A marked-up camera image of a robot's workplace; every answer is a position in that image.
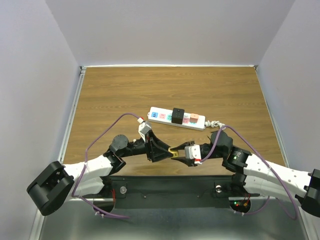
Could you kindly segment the yellow plug adapter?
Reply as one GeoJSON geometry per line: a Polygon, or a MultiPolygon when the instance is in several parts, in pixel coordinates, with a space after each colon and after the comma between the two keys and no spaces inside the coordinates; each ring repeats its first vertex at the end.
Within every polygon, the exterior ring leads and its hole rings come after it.
{"type": "Polygon", "coordinates": [[[172,158],[179,157],[179,151],[175,149],[174,147],[169,147],[168,152],[172,154],[172,158]]]}

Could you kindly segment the white power strip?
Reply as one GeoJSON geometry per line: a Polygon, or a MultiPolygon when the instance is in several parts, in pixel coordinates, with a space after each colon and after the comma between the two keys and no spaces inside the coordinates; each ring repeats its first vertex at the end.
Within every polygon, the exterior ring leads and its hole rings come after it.
{"type": "Polygon", "coordinates": [[[185,112],[181,108],[165,109],[152,106],[147,114],[150,122],[203,131],[206,117],[196,113],[185,112]]]}

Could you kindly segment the black cube socket adapter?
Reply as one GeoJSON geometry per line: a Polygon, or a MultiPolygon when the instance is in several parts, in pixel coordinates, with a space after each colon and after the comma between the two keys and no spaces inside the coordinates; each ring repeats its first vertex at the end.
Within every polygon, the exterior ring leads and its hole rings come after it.
{"type": "Polygon", "coordinates": [[[173,124],[182,125],[184,120],[185,110],[181,108],[173,108],[171,114],[171,122],[173,124]]]}

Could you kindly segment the pink plug adapter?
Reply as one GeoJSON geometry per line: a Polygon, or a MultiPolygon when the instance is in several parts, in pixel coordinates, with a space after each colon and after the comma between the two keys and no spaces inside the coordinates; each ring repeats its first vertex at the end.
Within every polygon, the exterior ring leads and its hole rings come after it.
{"type": "Polygon", "coordinates": [[[189,122],[190,123],[197,123],[199,120],[199,115],[195,113],[190,114],[189,122]]]}

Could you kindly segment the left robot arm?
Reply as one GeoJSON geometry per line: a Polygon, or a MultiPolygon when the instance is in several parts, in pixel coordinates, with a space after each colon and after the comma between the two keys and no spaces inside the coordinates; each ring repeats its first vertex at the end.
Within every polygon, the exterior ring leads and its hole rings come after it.
{"type": "Polygon", "coordinates": [[[106,197],[111,193],[111,184],[103,177],[119,172],[126,162],[124,157],[146,155],[152,162],[175,156],[170,146],[159,140],[149,130],[134,141],[116,135],[108,150],[92,159],[74,164],[51,162],[27,187],[26,192],[43,216],[58,210],[66,201],[85,195],[106,197]]]}

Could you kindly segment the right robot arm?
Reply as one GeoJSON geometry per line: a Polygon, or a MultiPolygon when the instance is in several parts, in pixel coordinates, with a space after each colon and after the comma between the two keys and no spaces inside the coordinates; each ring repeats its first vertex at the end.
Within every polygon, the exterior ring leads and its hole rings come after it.
{"type": "Polygon", "coordinates": [[[232,172],[231,192],[258,194],[291,202],[308,214],[320,216],[320,171],[301,171],[266,161],[254,149],[237,147],[223,130],[213,131],[206,144],[185,142],[168,150],[173,159],[195,167],[209,159],[222,159],[232,172]]]}

